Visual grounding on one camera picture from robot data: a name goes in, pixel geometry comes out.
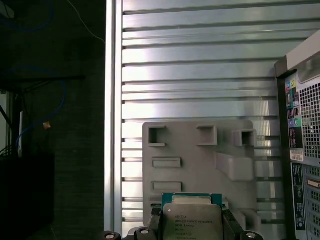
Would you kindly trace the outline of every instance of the metal wall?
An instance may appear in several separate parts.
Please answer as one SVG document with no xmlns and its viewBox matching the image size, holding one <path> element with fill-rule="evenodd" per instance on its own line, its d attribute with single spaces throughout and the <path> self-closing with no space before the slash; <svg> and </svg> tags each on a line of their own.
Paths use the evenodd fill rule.
<svg viewBox="0 0 320 240">
<path fill-rule="evenodd" d="M 262 234 L 285 237 L 274 63 L 320 29 L 317 3 L 116 0 L 115 231 L 142 225 L 144 122 L 247 119 Z"/>
</svg>

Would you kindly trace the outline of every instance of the perforated metal mesh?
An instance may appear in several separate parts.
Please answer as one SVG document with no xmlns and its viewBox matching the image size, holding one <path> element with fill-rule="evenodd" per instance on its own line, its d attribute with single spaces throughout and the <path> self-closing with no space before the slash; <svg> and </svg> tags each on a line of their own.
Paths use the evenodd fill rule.
<svg viewBox="0 0 320 240">
<path fill-rule="evenodd" d="M 306 184 L 308 180 L 320 182 L 320 167 L 304 166 L 305 217 L 308 239 L 320 240 L 320 189 Z"/>
<path fill-rule="evenodd" d="M 320 83 L 300 91 L 304 155 L 320 157 Z"/>
</svg>

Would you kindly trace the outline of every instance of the wire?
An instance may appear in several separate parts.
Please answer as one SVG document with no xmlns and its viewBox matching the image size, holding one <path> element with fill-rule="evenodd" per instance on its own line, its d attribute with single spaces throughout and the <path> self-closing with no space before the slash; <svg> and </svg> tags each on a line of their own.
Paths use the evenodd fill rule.
<svg viewBox="0 0 320 240">
<path fill-rule="evenodd" d="M 12 73 L 16 70 L 35 70 L 35 71 L 38 71 L 38 72 L 42 72 L 42 73 L 47 73 L 51 76 L 54 76 L 54 77 L 57 77 L 57 74 L 54 73 L 53 71 L 50 71 L 50 70 L 46 70 L 46 69 L 43 69 L 43 68 L 40 68 L 40 67 L 34 67 L 34 66 L 22 66 L 22 67 L 14 67 L 14 68 L 11 68 L 5 72 L 3 72 L 2 74 L 9 74 L 9 73 Z M 34 123 L 32 123 L 30 126 L 26 127 L 22 132 L 21 134 L 17 137 L 16 141 L 15 141 L 15 146 L 16 148 L 19 147 L 19 139 L 27 132 L 29 131 L 30 129 L 33 129 L 35 126 L 39 125 L 39 124 L 43 124 L 44 122 L 46 122 L 48 119 L 54 117 L 60 110 L 61 108 L 63 107 L 63 105 L 65 104 L 65 101 L 66 101 L 66 96 L 67 96 L 67 88 L 66 88 L 66 84 L 64 81 L 60 80 L 60 83 L 61 83 L 61 86 L 62 86 L 62 89 L 63 89 L 63 97 L 62 97 L 62 100 L 61 100 L 61 103 L 60 105 L 58 106 L 58 108 L 56 110 L 54 110 L 52 113 L 48 114 L 47 116 L 45 116 L 44 118 L 38 120 L 38 121 L 35 121 Z"/>
<path fill-rule="evenodd" d="M 9 15 L 9 12 L 8 12 L 8 8 L 7 8 L 7 5 L 2 1 L 2 4 L 4 5 L 4 9 L 5 9 L 5 13 L 6 15 L 8 16 L 8 19 L 12 19 Z"/>
<path fill-rule="evenodd" d="M 0 151 L 0 156 L 6 156 L 7 154 L 10 154 L 10 152 L 13 150 L 13 146 L 12 145 L 8 145 L 6 146 L 4 149 L 2 149 Z"/>
<path fill-rule="evenodd" d="M 104 44 L 106 44 L 105 40 L 103 40 L 101 37 L 98 37 L 98 36 L 94 35 L 94 34 L 92 33 L 92 31 L 90 31 L 90 29 L 87 27 L 86 23 L 82 20 L 81 15 L 80 15 L 80 13 L 78 12 L 78 10 L 76 9 L 76 7 L 75 7 L 69 0 L 67 0 L 67 2 L 71 5 L 71 7 L 73 7 L 73 9 L 75 10 L 76 14 L 78 15 L 80 21 L 83 23 L 83 25 L 84 25 L 85 28 L 88 30 L 88 32 L 89 32 L 92 36 L 94 36 L 96 39 L 99 39 L 99 40 L 101 40 Z"/>
<path fill-rule="evenodd" d="M 48 21 L 45 22 L 44 24 L 42 24 L 38 27 L 34 27 L 34 28 L 24 28 L 24 27 L 20 27 L 20 26 L 16 25 L 14 22 L 8 21 L 8 20 L 0 19 L 0 23 L 7 24 L 10 28 L 15 29 L 20 32 L 34 32 L 34 31 L 44 29 L 52 22 L 52 20 L 54 19 L 54 16 L 55 16 L 54 8 L 50 4 L 49 0 L 44 0 L 44 1 L 46 2 L 47 6 L 50 10 L 50 17 L 49 17 Z"/>
</svg>

